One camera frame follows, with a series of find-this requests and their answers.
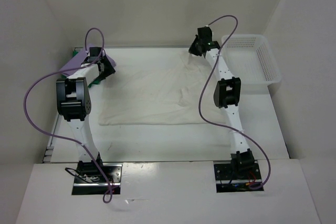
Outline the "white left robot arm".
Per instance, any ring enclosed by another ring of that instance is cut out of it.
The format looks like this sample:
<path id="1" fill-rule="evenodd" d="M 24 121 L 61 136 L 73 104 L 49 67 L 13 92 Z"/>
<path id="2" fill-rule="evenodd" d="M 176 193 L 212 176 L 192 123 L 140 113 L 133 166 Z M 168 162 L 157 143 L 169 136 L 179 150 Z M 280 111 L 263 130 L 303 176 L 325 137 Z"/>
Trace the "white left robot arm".
<path id="1" fill-rule="evenodd" d="M 70 70 L 66 77 L 56 81 L 58 113 L 68 123 L 76 140 L 79 156 L 77 174 L 87 176 L 93 182 L 104 178 L 105 169 L 96 148 L 89 124 L 92 109 L 89 86 L 115 73 L 115 63 L 101 47 L 90 47 L 78 60 L 79 69 Z"/>

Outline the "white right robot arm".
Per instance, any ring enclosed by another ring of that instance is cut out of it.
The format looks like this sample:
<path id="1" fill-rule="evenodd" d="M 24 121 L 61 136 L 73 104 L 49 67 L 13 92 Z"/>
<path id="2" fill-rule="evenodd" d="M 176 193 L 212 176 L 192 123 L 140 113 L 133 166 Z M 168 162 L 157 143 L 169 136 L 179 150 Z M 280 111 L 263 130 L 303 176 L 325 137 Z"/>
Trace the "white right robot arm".
<path id="1" fill-rule="evenodd" d="M 239 115 L 241 80 L 229 70 L 220 52 L 220 45 L 213 40 L 212 35 L 210 27 L 198 28 L 188 51 L 195 56 L 203 56 L 212 67 L 211 75 L 216 78 L 214 104 L 226 118 L 225 127 L 233 132 L 230 139 L 230 172 L 235 178 L 243 178 L 253 168 L 255 159 L 243 134 Z"/>

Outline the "green t shirt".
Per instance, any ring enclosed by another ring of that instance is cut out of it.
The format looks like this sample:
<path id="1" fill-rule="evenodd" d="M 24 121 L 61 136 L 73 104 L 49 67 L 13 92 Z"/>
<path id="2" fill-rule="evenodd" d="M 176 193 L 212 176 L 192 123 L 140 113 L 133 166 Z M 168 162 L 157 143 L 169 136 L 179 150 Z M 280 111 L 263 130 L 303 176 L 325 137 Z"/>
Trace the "green t shirt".
<path id="1" fill-rule="evenodd" d="M 88 85 L 91 85 L 92 83 L 99 82 L 99 71 L 98 66 L 93 63 L 84 64 L 79 67 L 79 69 L 76 69 L 77 71 L 70 75 L 69 79 L 77 79 L 77 78 L 85 78 Z"/>

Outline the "white t shirt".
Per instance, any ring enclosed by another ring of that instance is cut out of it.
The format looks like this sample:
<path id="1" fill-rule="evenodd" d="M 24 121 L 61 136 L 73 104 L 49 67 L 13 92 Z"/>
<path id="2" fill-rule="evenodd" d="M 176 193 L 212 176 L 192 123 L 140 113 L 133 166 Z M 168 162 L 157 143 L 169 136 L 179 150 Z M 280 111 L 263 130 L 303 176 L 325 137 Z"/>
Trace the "white t shirt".
<path id="1" fill-rule="evenodd" d="M 102 93 L 101 126 L 203 124 L 202 116 L 224 122 L 213 102 L 216 80 L 206 82 L 209 63 L 187 52 L 119 61 Z"/>

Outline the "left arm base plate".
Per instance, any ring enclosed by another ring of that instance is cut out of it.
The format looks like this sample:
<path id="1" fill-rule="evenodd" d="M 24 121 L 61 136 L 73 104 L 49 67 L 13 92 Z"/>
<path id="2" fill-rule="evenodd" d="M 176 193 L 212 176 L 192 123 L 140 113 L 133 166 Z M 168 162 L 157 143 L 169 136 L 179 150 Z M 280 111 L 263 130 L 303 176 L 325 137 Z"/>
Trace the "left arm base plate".
<path id="1" fill-rule="evenodd" d="M 113 195 L 119 195 L 121 191 L 122 164 L 104 163 L 101 169 L 112 186 Z M 108 190 L 105 178 L 94 164 L 90 164 L 88 167 L 80 167 L 80 164 L 78 164 L 75 169 L 66 167 L 66 170 L 74 177 L 72 195 L 103 195 Z"/>

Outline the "purple t shirt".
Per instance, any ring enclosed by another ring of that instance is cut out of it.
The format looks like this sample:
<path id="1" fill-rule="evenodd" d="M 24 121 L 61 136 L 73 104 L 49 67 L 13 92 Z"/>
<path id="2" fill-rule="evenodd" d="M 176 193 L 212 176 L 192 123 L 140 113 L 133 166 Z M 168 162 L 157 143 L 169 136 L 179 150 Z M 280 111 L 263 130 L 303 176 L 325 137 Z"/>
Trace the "purple t shirt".
<path id="1" fill-rule="evenodd" d="M 89 44 L 88 50 L 93 47 L 94 47 L 93 44 Z M 105 50 L 103 51 L 103 55 L 107 56 L 111 65 L 115 68 L 117 65 L 116 62 L 106 54 Z M 81 64 L 84 62 L 86 57 L 87 57 L 86 50 L 85 48 L 83 48 L 75 56 L 73 56 L 63 67 L 61 67 L 59 71 L 61 71 L 61 74 L 63 74 L 66 77 L 74 74 L 77 70 L 66 71 L 66 69 L 79 68 Z"/>

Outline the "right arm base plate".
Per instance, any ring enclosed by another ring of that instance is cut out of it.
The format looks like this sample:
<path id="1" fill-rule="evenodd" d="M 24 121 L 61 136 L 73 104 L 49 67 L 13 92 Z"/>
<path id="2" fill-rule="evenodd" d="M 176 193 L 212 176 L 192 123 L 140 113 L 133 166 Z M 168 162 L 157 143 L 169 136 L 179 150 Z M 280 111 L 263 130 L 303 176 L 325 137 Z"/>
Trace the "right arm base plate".
<path id="1" fill-rule="evenodd" d="M 217 193 L 238 193 L 254 191 L 262 183 L 258 163 L 247 171 L 235 172 L 230 162 L 215 162 L 214 174 Z"/>

